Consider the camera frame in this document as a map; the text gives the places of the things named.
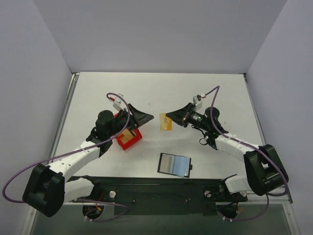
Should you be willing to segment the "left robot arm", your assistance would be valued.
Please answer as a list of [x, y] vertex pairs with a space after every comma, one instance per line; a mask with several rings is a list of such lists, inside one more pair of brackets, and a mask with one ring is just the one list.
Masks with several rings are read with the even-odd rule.
[[90, 176], [70, 178], [88, 163], [104, 155], [112, 145], [112, 137], [141, 127], [154, 119], [131, 104], [114, 115], [109, 110], [98, 114], [95, 127], [80, 146], [67, 156], [48, 165], [37, 164], [30, 175], [22, 200], [47, 217], [55, 215], [64, 203], [85, 197], [94, 202], [101, 190]]

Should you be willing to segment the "red plastic bin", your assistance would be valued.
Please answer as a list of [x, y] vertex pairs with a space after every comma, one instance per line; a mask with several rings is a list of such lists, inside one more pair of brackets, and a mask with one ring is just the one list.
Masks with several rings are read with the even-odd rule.
[[132, 140], [130, 140], [129, 142], [127, 142], [126, 144], [123, 144], [120, 140], [121, 138], [121, 134], [118, 135], [115, 139], [118, 143], [118, 145], [124, 150], [126, 151], [127, 149], [131, 148], [133, 145], [135, 145], [136, 143], [138, 143], [141, 139], [142, 139], [142, 134], [140, 132], [140, 130], [138, 128], [136, 129], [129, 129], [130, 131], [134, 132], [136, 134], [136, 137], [134, 137]]

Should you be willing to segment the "black card holder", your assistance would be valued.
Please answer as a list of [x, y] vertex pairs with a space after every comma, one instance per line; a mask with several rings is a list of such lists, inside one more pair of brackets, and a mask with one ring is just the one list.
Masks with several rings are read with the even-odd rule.
[[157, 172], [181, 178], [189, 178], [193, 165], [190, 157], [161, 153]]

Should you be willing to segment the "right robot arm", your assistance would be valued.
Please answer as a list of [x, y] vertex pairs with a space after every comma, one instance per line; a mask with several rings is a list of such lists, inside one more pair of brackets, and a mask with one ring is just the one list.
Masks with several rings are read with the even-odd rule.
[[271, 195], [273, 190], [286, 187], [289, 177], [276, 149], [270, 144], [255, 145], [235, 137], [224, 130], [219, 116], [220, 112], [215, 107], [209, 107], [204, 114], [200, 114], [192, 103], [166, 113], [166, 117], [174, 123], [184, 128], [191, 125], [201, 131], [206, 145], [244, 163], [246, 174], [226, 178], [224, 185], [218, 189], [219, 196], [223, 200], [230, 200], [236, 193], [244, 191], [252, 191], [259, 196]]

